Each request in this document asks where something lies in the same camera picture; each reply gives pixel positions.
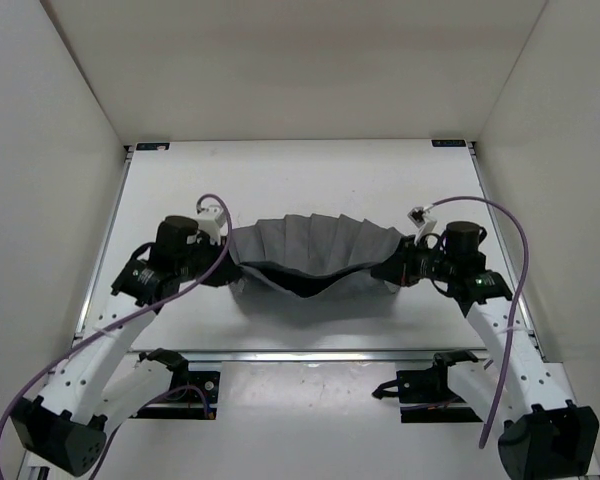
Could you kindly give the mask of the grey pleated skirt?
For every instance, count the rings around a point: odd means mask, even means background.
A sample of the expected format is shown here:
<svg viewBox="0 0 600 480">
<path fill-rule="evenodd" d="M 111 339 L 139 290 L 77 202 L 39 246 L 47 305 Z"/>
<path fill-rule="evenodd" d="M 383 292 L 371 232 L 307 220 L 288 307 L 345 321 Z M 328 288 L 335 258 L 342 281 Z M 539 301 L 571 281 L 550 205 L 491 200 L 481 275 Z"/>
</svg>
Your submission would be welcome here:
<svg viewBox="0 0 600 480">
<path fill-rule="evenodd" d="M 405 236 L 369 220 L 312 214 L 264 219 L 232 232 L 230 256 L 240 277 L 234 297 L 274 292 L 312 301 L 393 295 L 398 288 L 371 269 L 388 260 Z"/>
</svg>

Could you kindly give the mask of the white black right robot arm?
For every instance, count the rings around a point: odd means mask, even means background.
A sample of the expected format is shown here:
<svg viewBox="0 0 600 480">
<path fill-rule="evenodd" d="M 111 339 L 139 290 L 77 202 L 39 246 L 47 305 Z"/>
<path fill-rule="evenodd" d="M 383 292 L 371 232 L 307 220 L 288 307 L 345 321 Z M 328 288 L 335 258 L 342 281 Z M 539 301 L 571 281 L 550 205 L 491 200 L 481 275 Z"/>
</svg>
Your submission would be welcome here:
<svg viewBox="0 0 600 480">
<path fill-rule="evenodd" d="M 589 406 L 577 405 L 556 382 L 524 325 L 503 277 L 486 267 L 480 245 L 486 230 L 467 221 L 449 223 L 430 244 L 429 233 L 401 240 L 396 252 L 371 270 L 400 287 L 426 279 L 459 306 L 490 359 L 468 350 L 438 352 L 426 370 L 402 370 L 373 393 L 397 397 L 407 409 L 465 403 L 483 422 L 481 439 L 497 438 L 501 464 L 511 479 L 564 479 L 588 473 L 599 431 Z"/>
</svg>

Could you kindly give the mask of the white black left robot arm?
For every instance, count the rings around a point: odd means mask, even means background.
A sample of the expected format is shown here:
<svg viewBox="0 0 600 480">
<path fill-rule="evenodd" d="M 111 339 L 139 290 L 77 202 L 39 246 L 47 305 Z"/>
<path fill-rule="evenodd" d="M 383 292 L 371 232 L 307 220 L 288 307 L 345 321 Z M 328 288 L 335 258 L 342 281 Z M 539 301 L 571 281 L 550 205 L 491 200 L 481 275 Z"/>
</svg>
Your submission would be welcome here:
<svg viewBox="0 0 600 480">
<path fill-rule="evenodd" d="M 114 431 L 153 398 L 188 389 L 184 358 L 166 349 L 143 356 L 110 381 L 135 339 L 176 299 L 185 284 L 206 280 L 227 256 L 231 222 L 219 205 L 192 218 L 170 215 L 154 241 L 138 247 L 111 285 L 90 334 L 55 366 L 34 399 L 19 395 L 9 417 L 22 445 L 51 465 L 81 477 L 94 469 Z"/>
</svg>

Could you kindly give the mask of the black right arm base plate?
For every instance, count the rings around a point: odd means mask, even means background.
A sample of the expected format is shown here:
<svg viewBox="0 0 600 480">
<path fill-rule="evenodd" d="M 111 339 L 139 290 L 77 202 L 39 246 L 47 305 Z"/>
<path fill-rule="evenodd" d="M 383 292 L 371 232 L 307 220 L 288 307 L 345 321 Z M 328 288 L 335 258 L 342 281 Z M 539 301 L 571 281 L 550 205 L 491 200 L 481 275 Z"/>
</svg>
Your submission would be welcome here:
<svg viewBox="0 0 600 480">
<path fill-rule="evenodd" d="M 476 366 L 481 360 L 470 350 L 436 352 L 430 367 L 397 370 L 395 378 L 381 383 L 372 397 L 397 399 L 403 424 L 479 423 L 478 415 L 449 388 L 450 369 L 460 363 Z"/>
</svg>

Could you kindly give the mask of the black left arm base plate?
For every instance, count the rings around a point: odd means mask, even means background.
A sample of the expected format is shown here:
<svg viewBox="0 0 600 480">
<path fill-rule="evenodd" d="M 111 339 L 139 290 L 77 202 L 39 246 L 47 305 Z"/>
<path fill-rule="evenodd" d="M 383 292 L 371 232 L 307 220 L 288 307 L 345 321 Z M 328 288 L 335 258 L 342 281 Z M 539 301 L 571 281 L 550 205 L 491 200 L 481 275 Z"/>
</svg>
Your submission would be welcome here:
<svg viewBox="0 0 600 480">
<path fill-rule="evenodd" d="M 180 353 L 156 349 L 141 352 L 139 363 L 153 362 L 170 373 L 167 391 L 156 401 L 141 408 L 139 419 L 212 421 L 217 417 L 221 372 L 196 366 Z"/>
</svg>

